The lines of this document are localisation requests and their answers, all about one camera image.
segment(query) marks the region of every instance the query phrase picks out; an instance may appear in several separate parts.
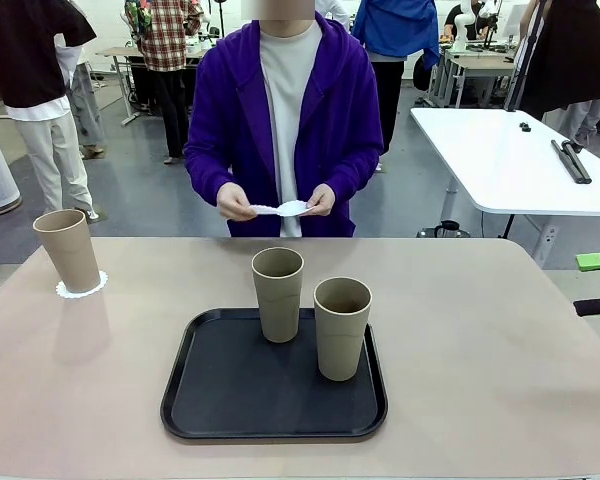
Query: purple hoodie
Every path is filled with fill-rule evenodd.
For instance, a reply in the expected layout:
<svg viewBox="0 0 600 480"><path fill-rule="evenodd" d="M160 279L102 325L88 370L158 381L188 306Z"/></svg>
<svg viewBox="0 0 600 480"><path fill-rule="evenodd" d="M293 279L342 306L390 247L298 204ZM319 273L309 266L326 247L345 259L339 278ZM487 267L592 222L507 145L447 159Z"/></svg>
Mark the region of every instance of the purple hoodie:
<svg viewBox="0 0 600 480"><path fill-rule="evenodd" d="M302 235L351 237L349 200L383 150L378 95L358 40L337 22L316 20L323 35L302 102L295 174L300 200L326 183L336 204L328 217L303 217ZM280 205L258 22L218 42L200 63L186 157L193 188L211 205L227 182L242 186L253 205ZM234 237L280 236L276 216L228 224Z"/></svg>

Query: brown cup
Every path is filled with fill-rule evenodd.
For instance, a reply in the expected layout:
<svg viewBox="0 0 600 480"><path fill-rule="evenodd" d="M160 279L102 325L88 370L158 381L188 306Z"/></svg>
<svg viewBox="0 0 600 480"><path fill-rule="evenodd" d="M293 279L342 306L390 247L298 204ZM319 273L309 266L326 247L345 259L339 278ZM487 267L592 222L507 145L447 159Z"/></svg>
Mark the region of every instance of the brown cup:
<svg viewBox="0 0 600 480"><path fill-rule="evenodd" d="M269 248L251 261L265 338L285 343L298 333L304 259L289 248Z"/></svg>
<svg viewBox="0 0 600 480"><path fill-rule="evenodd" d="M33 222L33 229L69 292L85 293L100 284L84 213L80 210L47 213Z"/></svg>
<svg viewBox="0 0 600 480"><path fill-rule="evenodd" d="M320 372L336 382L349 380L358 370L371 290L352 278L331 278L313 296Z"/></svg>

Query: gray pants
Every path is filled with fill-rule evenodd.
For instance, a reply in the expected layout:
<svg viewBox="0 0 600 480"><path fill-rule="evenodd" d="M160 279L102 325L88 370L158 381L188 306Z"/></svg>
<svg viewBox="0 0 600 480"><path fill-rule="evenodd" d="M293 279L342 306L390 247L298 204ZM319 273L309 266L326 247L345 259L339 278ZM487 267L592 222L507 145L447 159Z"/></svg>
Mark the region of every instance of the gray pants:
<svg viewBox="0 0 600 480"><path fill-rule="evenodd" d="M69 184L71 207L93 209L87 186L87 172L80 158L76 125L71 113L42 122L16 120L16 127L24 139L33 170L44 193L45 213L62 210L62 181L60 169Z"/></svg>
<svg viewBox="0 0 600 480"><path fill-rule="evenodd" d="M106 140L100 109L96 103L96 95L86 64L77 66L71 90L67 89L67 97L71 103L71 113L78 129L80 145L104 146Z"/></svg>
<svg viewBox="0 0 600 480"><path fill-rule="evenodd" d="M597 132L600 121L600 100L569 105L559 132L580 145L589 146L592 135Z"/></svg>

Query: person's right hand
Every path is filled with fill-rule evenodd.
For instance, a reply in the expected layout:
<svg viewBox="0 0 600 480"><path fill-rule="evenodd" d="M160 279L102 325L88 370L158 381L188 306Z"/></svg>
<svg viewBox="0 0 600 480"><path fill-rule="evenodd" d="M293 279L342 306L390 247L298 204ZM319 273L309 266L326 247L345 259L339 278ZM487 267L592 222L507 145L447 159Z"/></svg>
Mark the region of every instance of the person's right hand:
<svg viewBox="0 0 600 480"><path fill-rule="evenodd" d="M220 187L216 200L220 213L229 220L248 222L258 216L251 208L247 194L235 183L228 182Z"/></svg>

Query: black tray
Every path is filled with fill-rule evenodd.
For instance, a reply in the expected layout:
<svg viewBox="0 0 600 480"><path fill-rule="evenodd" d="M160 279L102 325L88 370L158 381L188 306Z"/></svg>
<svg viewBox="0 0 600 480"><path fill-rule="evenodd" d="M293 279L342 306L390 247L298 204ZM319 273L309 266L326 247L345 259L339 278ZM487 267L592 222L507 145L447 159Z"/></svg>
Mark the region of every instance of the black tray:
<svg viewBox="0 0 600 480"><path fill-rule="evenodd" d="M291 342L268 342L257 309L211 310L185 331L162 400L166 429L186 439L357 438L387 415L371 327L346 382L318 370L313 309Z"/></svg>

